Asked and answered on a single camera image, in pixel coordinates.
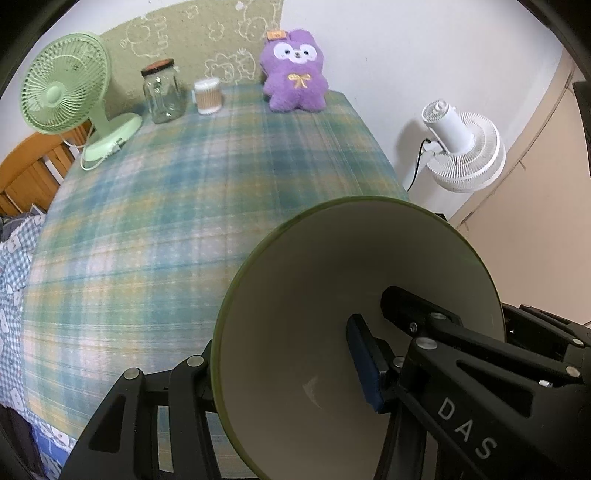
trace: green desk fan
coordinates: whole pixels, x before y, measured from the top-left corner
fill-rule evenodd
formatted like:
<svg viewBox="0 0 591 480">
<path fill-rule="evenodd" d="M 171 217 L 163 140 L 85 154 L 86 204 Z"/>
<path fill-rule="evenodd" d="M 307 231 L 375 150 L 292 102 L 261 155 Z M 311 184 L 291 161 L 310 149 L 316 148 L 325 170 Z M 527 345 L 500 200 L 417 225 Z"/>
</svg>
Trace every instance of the green desk fan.
<svg viewBox="0 0 591 480">
<path fill-rule="evenodd" d="M 38 132 L 62 134 L 90 119 L 96 131 L 80 155 L 84 170 L 96 168 L 118 151 L 142 123 L 135 113 L 107 119 L 103 98 L 110 78 L 111 61 L 102 40 L 75 33 L 45 47 L 22 84 L 21 112 Z"/>
</svg>

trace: wallpaper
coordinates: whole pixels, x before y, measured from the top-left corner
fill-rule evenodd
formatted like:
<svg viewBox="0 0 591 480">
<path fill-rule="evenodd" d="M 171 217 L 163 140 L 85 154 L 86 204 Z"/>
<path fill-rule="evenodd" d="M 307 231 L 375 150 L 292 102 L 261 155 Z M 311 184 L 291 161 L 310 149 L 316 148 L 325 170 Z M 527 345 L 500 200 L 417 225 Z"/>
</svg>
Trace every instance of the wallpaper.
<svg viewBox="0 0 591 480">
<path fill-rule="evenodd" d="M 109 115 L 144 100 L 140 70 L 174 58 L 184 88 L 203 77 L 259 82 L 266 30 L 278 28 L 283 0 L 197 0 L 161 8 L 101 35 L 112 62 Z"/>
</svg>

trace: black cable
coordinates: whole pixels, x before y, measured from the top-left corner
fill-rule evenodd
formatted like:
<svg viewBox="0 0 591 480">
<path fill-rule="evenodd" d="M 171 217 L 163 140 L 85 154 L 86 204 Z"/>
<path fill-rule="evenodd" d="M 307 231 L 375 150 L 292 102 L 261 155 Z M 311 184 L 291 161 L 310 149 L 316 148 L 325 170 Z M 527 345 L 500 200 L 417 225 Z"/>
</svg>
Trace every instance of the black cable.
<svg viewBox="0 0 591 480">
<path fill-rule="evenodd" d="M 421 153 L 423 152 L 423 147 L 425 146 L 425 143 L 431 143 L 431 140 L 429 140 L 428 138 L 426 138 L 425 140 L 423 140 L 421 142 L 421 148 L 418 149 L 418 156 L 417 156 L 417 164 L 414 167 L 414 177 L 413 177 L 413 181 L 410 184 L 410 187 L 407 188 L 407 192 L 410 191 L 411 188 L 413 188 L 414 185 L 414 181 L 417 179 L 417 174 L 418 174 L 418 164 L 421 161 Z"/>
</svg>

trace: jar lid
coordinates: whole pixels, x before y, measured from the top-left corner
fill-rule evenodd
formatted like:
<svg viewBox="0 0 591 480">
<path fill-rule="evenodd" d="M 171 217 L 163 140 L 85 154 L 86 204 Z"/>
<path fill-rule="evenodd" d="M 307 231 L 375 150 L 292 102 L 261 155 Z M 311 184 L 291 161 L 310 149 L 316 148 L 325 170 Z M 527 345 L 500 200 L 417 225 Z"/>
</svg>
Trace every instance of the jar lid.
<svg viewBox="0 0 591 480">
<path fill-rule="evenodd" d="M 207 90 L 212 90 L 217 88 L 220 85 L 220 79 L 217 77 L 211 77 L 206 79 L 201 79 L 196 81 L 193 84 L 193 89 L 196 92 L 205 92 Z"/>
<path fill-rule="evenodd" d="M 174 59 L 164 59 L 155 61 L 151 63 L 147 67 L 142 69 L 142 77 L 147 77 L 148 75 L 152 75 L 153 73 L 161 72 L 164 69 L 172 67 L 174 65 Z"/>
</svg>

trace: fan stand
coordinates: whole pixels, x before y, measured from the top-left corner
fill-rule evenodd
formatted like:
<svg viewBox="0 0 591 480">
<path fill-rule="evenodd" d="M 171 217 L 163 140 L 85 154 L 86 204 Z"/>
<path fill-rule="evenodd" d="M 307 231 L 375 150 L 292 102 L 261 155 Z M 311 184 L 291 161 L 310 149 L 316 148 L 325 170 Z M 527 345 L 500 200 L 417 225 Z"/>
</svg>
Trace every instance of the fan stand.
<svg viewBox="0 0 591 480">
<path fill-rule="evenodd" d="M 88 162 L 99 161 L 118 151 L 142 124 L 142 118 L 136 113 L 123 113 L 108 120 L 101 102 L 92 108 L 89 118 L 96 131 L 88 139 L 84 151 L 84 160 Z"/>
</svg>

